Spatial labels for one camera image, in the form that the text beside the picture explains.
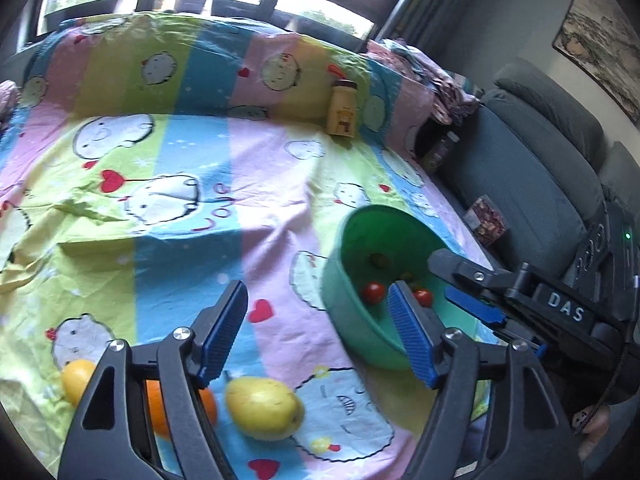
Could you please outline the person's hand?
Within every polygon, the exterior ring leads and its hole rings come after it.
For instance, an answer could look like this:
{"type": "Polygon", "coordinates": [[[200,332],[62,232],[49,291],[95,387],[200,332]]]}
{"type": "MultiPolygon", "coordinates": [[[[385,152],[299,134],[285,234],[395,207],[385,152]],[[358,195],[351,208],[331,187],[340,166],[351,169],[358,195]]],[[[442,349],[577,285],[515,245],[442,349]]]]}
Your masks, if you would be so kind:
{"type": "Polygon", "coordinates": [[[608,428],[610,428],[611,410],[608,405],[601,405],[593,413],[589,422],[585,422],[592,411],[593,406],[588,406],[588,408],[575,413],[572,419],[572,427],[575,430],[582,427],[582,430],[578,432],[580,435],[578,456],[582,462],[596,448],[600,440],[608,432],[608,428]]]}

